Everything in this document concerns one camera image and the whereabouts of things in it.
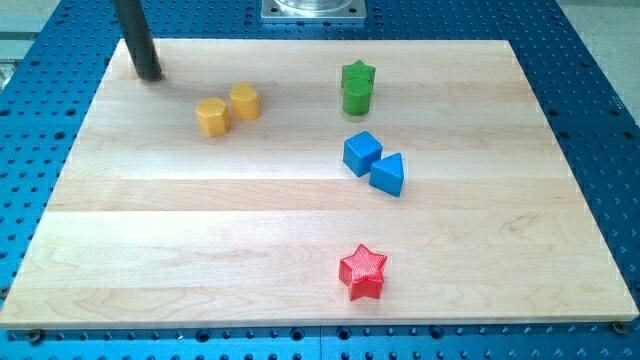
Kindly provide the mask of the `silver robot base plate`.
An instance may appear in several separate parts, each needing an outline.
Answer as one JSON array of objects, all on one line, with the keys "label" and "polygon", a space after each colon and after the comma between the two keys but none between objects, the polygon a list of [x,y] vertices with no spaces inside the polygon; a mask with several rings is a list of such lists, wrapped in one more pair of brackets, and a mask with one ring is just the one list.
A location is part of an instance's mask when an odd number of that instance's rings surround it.
[{"label": "silver robot base plate", "polygon": [[364,0],[263,0],[261,18],[266,21],[364,20]]}]

